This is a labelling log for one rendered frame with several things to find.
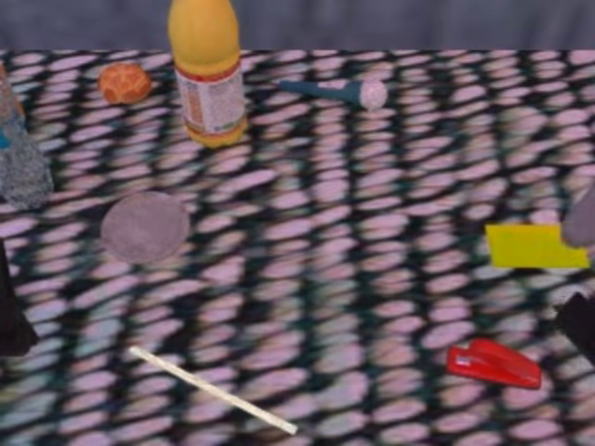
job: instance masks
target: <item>gray wall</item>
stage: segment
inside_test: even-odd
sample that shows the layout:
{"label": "gray wall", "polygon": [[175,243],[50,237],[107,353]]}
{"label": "gray wall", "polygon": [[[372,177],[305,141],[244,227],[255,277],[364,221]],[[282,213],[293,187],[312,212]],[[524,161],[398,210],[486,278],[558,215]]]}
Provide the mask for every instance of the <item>gray wall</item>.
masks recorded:
{"label": "gray wall", "polygon": [[[234,0],[246,49],[595,46],[594,0]],[[0,0],[0,48],[167,49],[168,0]]]}

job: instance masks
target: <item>red object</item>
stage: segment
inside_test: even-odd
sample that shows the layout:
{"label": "red object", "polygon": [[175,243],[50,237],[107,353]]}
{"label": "red object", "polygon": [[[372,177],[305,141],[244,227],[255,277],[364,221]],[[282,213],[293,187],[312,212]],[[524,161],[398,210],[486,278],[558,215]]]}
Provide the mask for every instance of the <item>red object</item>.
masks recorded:
{"label": "red object", "polygon": [[475,339],[469,348],[450,347],[446,369],[451,374],[509,386],[541,387],[541,369],[535,362],[489,339]]}

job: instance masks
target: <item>woven rug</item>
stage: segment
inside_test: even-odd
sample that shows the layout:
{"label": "woven rug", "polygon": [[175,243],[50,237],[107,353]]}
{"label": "woven rug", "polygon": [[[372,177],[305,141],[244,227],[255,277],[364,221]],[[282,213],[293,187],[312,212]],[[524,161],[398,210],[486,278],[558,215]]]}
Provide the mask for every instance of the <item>woven rug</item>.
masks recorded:
{"label": "woven rug", "polygon": [[[0,362],[3,446],[595,445],[595,375],[552,325],[589,269],[494,269],[486,223],[557,223],[595,176],[595,52],[245,52],[251,127],[209,151],[161,52],[0,52],[57,192],[0,205],[42,338]],[[134,60],[149,98],[108,106]],[[381,79],[368,114],[279,79]],[[177,256],[130,266],[99,223],[141,190],[183,202]],[[523,390],[449,375],[489,337],[540,363]],[[291,438],[132,358],[140,345],[299,426]]]}

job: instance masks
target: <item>white label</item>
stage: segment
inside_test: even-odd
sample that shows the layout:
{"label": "white label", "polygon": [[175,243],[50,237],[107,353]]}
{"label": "white label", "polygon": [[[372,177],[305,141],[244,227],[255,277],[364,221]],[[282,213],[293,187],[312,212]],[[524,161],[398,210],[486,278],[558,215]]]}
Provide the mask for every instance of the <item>white label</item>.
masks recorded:
{"label": "white label", "polygon": [[318,84],[320,88],[328,88],[329,90],[342,90],[349,82],[345,80],[325,81]]}
{"label": "white label", "polygon": [[176,70],[184,118],[201,133],[225,134],[245,115],[242,70],[213,81],[197,81]]}

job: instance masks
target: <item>orange ball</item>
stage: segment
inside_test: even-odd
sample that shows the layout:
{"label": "orange ball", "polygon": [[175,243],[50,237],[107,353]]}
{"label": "orange ball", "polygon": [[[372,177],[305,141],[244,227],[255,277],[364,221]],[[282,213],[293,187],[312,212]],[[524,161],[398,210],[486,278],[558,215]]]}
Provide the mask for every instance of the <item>orange ball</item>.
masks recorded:
{"label": "orange ball", "polygon": [[151,88],[151,77],[137,63],[114,63],[99,75],[99,91],[110,104],[134,104],[145,99]]}

